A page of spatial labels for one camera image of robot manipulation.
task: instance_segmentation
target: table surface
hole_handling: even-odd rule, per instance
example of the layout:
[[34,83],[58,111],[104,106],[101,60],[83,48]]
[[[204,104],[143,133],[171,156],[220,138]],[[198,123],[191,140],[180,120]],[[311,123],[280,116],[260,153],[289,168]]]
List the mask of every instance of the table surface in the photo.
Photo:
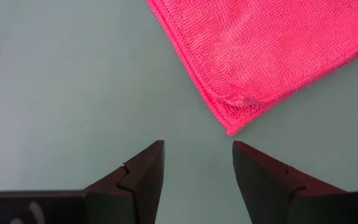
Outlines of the table surface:
[[145,1],[0,0],[0,190],[80,189],[156,139],[157,223],[250,223],[233,140],[358,190],[358,59],[230,138]]

